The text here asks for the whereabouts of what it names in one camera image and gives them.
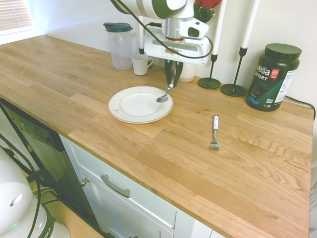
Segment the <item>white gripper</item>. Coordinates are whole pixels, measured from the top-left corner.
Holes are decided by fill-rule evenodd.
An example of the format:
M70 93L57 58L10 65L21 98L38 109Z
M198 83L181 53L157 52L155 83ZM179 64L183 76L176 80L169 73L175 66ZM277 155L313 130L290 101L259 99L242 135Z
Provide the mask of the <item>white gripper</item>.
M183 69L183 62L205 65L210 59L211 41L208 37L198 40L184 38L181 41L172 41L168 40L160 29L151 29L150 31L156 38L148 31L144 33L144 51L148 56L165 59L164 72L167 85L172 82L173 61L177 61L173 81L173 87L175 88Z

